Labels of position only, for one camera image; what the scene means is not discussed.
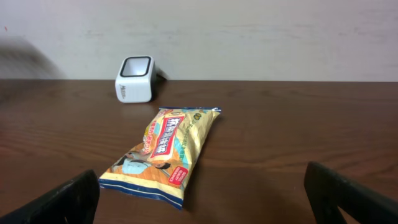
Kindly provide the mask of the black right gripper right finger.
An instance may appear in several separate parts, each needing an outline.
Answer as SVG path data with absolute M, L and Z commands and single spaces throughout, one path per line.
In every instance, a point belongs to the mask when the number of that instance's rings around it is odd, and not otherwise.
M 304 187 L 317 223 L 346 223 L 341 210 L 358 223 L 397 223 L 397 202 L 318 162 L 309 162 Z

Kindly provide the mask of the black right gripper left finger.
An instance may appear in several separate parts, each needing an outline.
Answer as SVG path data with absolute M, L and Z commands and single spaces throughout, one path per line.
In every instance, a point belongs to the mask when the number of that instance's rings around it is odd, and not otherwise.
M 98 178 L 93 170 L 86 170 L 1 217 L 1 223 L 92 224 L 99 197 Z

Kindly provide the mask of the yellow snack bag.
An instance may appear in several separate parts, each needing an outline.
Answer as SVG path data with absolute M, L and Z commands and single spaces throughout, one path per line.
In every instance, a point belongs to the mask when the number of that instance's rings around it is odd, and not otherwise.
M 220 108 L 161 107 L 143 140 L 99 178 L 99 186 L 182 209 L 184 191 Z

